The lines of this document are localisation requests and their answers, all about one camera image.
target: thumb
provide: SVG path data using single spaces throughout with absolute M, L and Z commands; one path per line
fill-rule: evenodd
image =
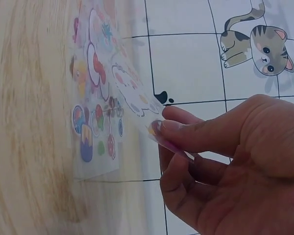
M 161 125 L 161 133 L 180 149 L 191 153 L 211 151 L 232 156 L 240 142 L 240 129 L 232 128 L 232 131 L 229 132 L 227 125 L 220 119 L 202 121 L 192 125 L 165 120 Z
M 233 156 L 241 143 L 242 127 L 247 118 L 259 107 L 271 105 L 272 98 L 255 95 L 235 109 L 208 121 L 183 125 L 174 120 L 165 120 L 161 125 L 162 135 L 179 148 L 188 152 L 211 151 Z

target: tiled wall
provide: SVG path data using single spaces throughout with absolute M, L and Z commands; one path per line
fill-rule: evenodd
M 253 61 L 226 69 L 220 54 L 224 23 L 251 10 L 250 0 L 132 0 L 134 66 L 148 92 L 164 104 L 181 107 L 202 119 L 215 118 L 254 94 L 267 94 L 294 103 L 294 73 L 264 76 Z M 286 48 L 294 62 L 294 0 L 264 0 L 265 16 L 233 26 L 246 35 L 259 24 L 283 28 Z M 150 235 L 191 235 L 196 231 L 180 221 L 163 203 L 157 145 L 143 144 L 146 211 Z M 213 153 L 204 157 L 230 163 Z

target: cat tail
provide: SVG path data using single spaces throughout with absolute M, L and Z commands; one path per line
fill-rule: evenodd
M 229 31 L 230 28 L 238 22 L 252 21 L 264 16 L 265 5 L 262 0 L 250 0 L 250 3 L 252 5 L 251 11 L 246 15 L 236 16 L 227 20 L 224 24 L 224 31 Z

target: wood grain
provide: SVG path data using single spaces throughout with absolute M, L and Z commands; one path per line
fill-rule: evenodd
M 68 77 L 78 2 L 0 0 L 0 235 L 146 234 L 142 183 L 101 182 L 139 179 L 139 149 L 127 148 L 117 173 L 73 181 Z

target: cat illustration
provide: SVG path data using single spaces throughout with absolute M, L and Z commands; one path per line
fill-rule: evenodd
M 224 33 L 220 41 L 224 67 L 230 68 L 252 59 L 257 70 L 266 76 L 275 76 L 284 70 L 294 72 L 294 64 L 285 48 L 287 33 L 284 30 L 274 26 L 258 25 L 251 31 L 250 37 L 230 30 L 238 22 L 263 17 L 265 5 L 262 1 L 257 5 L 253 6 L 248 14 L 233 17 L 224 24 Z

